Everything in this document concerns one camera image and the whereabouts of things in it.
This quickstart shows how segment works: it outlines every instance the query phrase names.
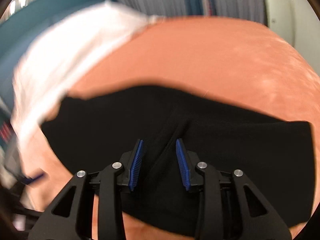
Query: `black fabric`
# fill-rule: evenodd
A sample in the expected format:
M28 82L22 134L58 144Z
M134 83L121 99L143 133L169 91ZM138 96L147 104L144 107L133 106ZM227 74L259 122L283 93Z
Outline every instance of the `black fabric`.
M182 185L175 140L218 170L243 170L290 227L309 219L315 166L308 122L284 122L179 90L140 86L87 101L65 98L42 131L71 173L96 172L144 140L142 168L124 212L193 236L198 196Z

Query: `metal bolt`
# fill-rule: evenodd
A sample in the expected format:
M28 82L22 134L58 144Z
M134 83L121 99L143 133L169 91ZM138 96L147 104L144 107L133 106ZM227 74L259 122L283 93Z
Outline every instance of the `metal bolt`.
M114 169L119 169L119 168L121 168L121 166L122 166L121 163L113 163L113 165L112 165L112 167L113 167Z
M243 175L243 171L241 170L235 170L234 172L234 175L236 175L237 177L241 177Z
M201 169L205 169L208 165L205 162L199 162L197 166Z
M85 171L78 171L77 177L82 178L85 175Z

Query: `white towel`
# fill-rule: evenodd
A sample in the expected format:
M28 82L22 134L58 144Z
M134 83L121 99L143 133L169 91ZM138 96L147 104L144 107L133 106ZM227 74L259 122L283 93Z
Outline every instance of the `white towel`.
M106 1L80 10L36 38L15 69L11 119L21 150L50 109L103 57L156 17Z

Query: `orange surface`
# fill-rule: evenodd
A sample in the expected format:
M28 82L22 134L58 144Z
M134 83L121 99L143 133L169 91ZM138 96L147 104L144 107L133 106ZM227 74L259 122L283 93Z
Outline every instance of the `orange surface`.
M91 98L141 84L181 89L287 121L311 122L317 161L315 210L320 200L320 78L275 33L239 19L166 20L105 57L69 96ZM30 190L36 207L43 209L71 175L40 130L21 155L27 174L39 167L50 176ZM291 228L292 235L303 226Z

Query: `white cloth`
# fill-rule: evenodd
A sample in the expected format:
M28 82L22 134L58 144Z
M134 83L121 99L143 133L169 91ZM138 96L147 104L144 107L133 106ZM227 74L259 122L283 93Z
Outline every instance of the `white cloth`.
M73 84L155 20L106 1L72 14L36 38L21 57L13 77L15 106L11 123L20 150Z

